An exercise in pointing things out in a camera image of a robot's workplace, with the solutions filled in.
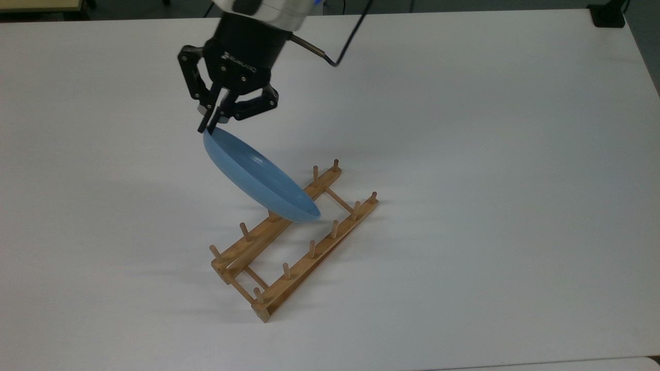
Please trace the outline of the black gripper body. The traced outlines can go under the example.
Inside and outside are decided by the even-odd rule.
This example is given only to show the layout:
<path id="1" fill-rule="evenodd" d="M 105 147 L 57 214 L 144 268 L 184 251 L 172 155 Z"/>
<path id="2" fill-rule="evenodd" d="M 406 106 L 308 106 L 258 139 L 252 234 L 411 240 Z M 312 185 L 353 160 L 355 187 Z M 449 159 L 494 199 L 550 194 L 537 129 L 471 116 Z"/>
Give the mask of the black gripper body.
<path id="1" fill-rule="evenodd" d="M 238 14 L 224 14 L 203 46 L 213 86 L 247 94 L 269 84 L 289 31 Z"/>

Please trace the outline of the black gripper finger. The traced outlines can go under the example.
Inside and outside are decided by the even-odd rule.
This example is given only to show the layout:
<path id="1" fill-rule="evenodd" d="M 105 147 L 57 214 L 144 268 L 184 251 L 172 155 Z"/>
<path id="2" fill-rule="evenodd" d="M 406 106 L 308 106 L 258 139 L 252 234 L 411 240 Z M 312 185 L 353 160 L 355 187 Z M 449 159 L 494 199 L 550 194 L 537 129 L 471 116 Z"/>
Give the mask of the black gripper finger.
<path id="1" fill-rule="evenodd" d="M 261 90 L 261 95 L 245 101 L 237 101 L 240 95 L 229 91 L 210 118 L 207 120 L 207 131 L 212 134 L 218 124 L 226 124 L 231 119 L 238 121 L 251 118 L 278 106 L 279 93 L 271 85 Z"/>
<path id="2" fill-rule="evenodd" d="M 203 119 L 201 120 L 198 132 L 203 133 L 207 131 L 209 134 L 212 134 L 217 124 L 214 121 L 214 112 L 221 87 L 216 83 L 212 83 L 211 88 L 208 89 L 205 85 L 198 68 L 202 57 L 203 49 L 201 47 L 184 45 L 177 55 L 177 61 L 183 73 L 186 86 L 188 87 L 189 95 L 192 99 L 198 101 L 203 111 Z"/>

